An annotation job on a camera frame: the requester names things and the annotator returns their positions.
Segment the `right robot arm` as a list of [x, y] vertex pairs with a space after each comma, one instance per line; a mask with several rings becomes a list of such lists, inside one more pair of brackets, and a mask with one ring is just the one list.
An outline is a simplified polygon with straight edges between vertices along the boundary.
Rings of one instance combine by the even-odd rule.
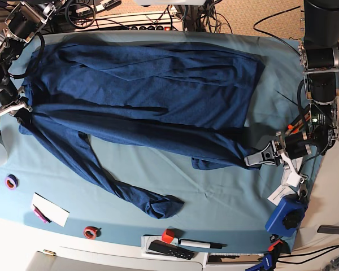
[[41, 40], [41, 50], [44, 49], [41, 31], [64, 4], [65, 1], [20, 1], [6, 18], [0, 33], [0, 119], [5, 114], [14, 116], [20, 110], [32, 111], [13, 80], [27, 77], [34, 68], [27, 68], [22, 75], [11, 75], [8, 70], [35, 37]]

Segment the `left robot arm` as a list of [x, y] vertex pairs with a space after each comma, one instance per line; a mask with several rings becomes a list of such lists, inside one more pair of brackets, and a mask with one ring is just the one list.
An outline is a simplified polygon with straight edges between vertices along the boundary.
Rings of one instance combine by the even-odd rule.
[[299, 115], [293, 126], [278, 132], [276, 139], [261, 151], [245, 158], [248, 167], [262, 164], [284, 165], [288, 175], [283, 184], [298, 186], [306, 180], [303, 166], [311, 160], [310, 147], [317, 158], [338, 140], [339, 97], [339, 1], [304, 1], [304, 37], [298, 54], [303, 66], [303, 80], [298, 85]]

